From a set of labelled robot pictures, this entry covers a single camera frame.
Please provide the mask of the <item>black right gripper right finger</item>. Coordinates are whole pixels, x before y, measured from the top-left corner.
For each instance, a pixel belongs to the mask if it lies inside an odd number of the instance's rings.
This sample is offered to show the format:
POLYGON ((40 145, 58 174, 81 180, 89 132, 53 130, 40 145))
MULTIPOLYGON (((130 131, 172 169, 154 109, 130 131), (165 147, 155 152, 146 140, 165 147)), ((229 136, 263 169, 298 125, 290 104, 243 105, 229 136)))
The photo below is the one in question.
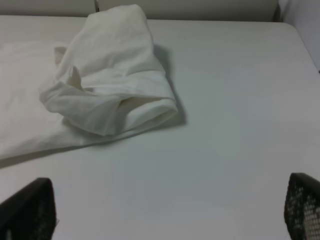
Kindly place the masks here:
POLYGON ((292 240, 320 238, 320 182, 299 172, 289 177, 284 222, 292 240))

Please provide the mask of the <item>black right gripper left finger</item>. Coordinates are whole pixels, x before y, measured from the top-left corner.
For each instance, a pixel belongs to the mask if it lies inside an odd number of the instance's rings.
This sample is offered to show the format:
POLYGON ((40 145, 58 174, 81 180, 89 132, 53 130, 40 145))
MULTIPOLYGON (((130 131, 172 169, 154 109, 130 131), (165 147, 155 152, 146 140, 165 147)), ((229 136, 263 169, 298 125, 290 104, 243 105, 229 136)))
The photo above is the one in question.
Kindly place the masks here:
POLYGON ((56 228, 52 181, 37 178, 0 204, 2 240, 51 240, 56 228))

